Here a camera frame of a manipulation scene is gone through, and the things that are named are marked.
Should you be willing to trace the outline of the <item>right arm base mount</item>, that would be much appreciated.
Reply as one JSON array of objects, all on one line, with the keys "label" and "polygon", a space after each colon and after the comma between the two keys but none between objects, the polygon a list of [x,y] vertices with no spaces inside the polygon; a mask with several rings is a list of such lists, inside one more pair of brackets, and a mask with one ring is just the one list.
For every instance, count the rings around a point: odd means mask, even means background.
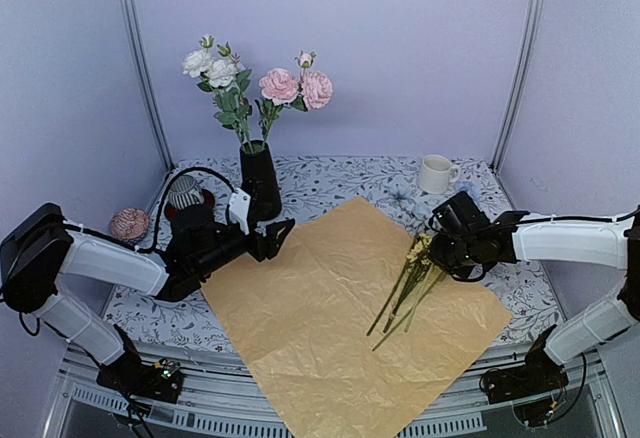
[{"label": "right arm base mount", "polygon": [[553,362],[545,353],[544,346],[552,325],[533,343],[524,362],[511,368],[493,368],[479,380],[479,388],[490,404],[530,398],[544,392],[557,391],[558,398],[545,398],[528,404],[516,405],[516,419],[529,428],[538,428],[552,422],[569,380],[562,365]]}]

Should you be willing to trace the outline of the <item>artificial flower bouquet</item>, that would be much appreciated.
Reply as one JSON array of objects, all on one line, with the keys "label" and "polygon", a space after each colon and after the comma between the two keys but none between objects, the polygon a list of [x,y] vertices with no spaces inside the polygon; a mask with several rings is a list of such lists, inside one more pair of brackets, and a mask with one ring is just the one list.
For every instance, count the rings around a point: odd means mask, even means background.
[{"label": "artificial flower bouquet", "polygon": [[412,201],[407,191],[401,188],[396,189],[391,198],[394,206],[412,222],[410,231],[413,238],[401,271],[366,333],[370,336],[387,313],[382,337],[373,346],[372,352],[381,348],[399,327],[403,327],[405,333],[409,331],[421,302],[446,276],[446,272],[430,256],[435,250],[436,235],[445,231],[445,225],[441,223],[443,212],[432,210],[427,214],[426,204]]}]

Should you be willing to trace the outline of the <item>white rose stem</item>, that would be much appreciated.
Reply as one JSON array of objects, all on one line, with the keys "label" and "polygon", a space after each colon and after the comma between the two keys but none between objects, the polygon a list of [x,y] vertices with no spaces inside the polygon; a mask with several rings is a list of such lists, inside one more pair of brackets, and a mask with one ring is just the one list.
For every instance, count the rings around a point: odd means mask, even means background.
[{"label": "white rose stem", "polygon": [[252,106],[246,98],[251,70],[244,67],[241,57],[226,42],[217,44],[211,34],[198,40],[198,48],[182,61],[182,73],[196,81],[196,86],[213,96],[214,118],[224,129],[235,133],[240,146],[247,150]]}]

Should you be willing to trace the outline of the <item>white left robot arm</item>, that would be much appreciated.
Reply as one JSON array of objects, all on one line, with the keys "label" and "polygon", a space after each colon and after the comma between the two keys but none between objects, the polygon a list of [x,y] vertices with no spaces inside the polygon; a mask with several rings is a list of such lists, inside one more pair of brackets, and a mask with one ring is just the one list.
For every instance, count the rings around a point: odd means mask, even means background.
[{"label": "white left robot arm", "polygon": [[126,391],[138,392],[149,381],[146,366],[125,354],[121,335],[64,290],[59,276],[84,276],[179,302],[244,254],[258,262],[274,258],[294,225],[287,219],[259,231],[239,218],[223,224],[209,206],[192,205],[172,214],[166,249],[146,251],[72,224],[59,206],[46,203],[1,242],[1,296],[10,309],[44,321],[110,365],[111,377]]}]

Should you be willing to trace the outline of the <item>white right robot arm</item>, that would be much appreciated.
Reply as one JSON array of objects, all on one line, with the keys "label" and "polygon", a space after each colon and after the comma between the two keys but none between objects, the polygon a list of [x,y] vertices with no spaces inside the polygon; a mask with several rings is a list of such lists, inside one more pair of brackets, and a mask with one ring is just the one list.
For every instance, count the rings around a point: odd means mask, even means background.
[{"label": "white right robot arm", "polygon": [[639,323],[639,213],[611,217],[507,211],[490,220],[466,192],[436,207],[430,260],[454,280],[478,282],[499,263],[558,261],[603,265],[624,282],[579,315],[541,334],[517,373],[517,385],[537,394],[561,367]]}]

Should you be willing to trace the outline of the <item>pink rose stem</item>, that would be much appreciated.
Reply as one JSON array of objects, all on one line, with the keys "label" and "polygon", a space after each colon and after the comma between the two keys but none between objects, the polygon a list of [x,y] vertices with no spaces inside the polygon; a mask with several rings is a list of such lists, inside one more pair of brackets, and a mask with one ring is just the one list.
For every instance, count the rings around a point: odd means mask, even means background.
[{"label": "pink rose stem", "polygon": [[299,68],[298,75],[284,68],[274,68],[260,78],[260,97],[255,104],[264,146],[285,109],[307,113],[330,103],[334,94],[333,83],[325,73],[313,69],[316,58],[313,51],[301,51],[294,58]]}]

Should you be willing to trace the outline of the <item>orange wrapping paper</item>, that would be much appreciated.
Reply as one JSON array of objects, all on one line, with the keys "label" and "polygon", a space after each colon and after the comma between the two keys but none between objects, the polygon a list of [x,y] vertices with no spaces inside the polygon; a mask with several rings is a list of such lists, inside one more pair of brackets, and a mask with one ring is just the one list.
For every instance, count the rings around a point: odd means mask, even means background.
[{"label": "orange wrapping paper", "polygon": [[203,294],[297,437],[393,437],[494,342],[511,313],[479,284],[444,279],[409,328],[370,330],[411,236],[363,198],[295,227],[278,255],[240,257]]}]

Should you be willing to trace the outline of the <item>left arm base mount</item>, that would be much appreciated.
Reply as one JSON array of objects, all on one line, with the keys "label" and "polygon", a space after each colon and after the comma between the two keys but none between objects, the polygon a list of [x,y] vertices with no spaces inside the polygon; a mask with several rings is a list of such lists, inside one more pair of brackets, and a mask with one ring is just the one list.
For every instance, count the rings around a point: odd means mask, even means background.
[{"label": "left arm base mount", "polygon": [[169,358],[145,364],[127,334],[118,326],[115,330],[123,341],[124,352],[112,364],[99,365],[96,383],[125,397],[138,396],[176,404],[184,381],[181,364]]}]

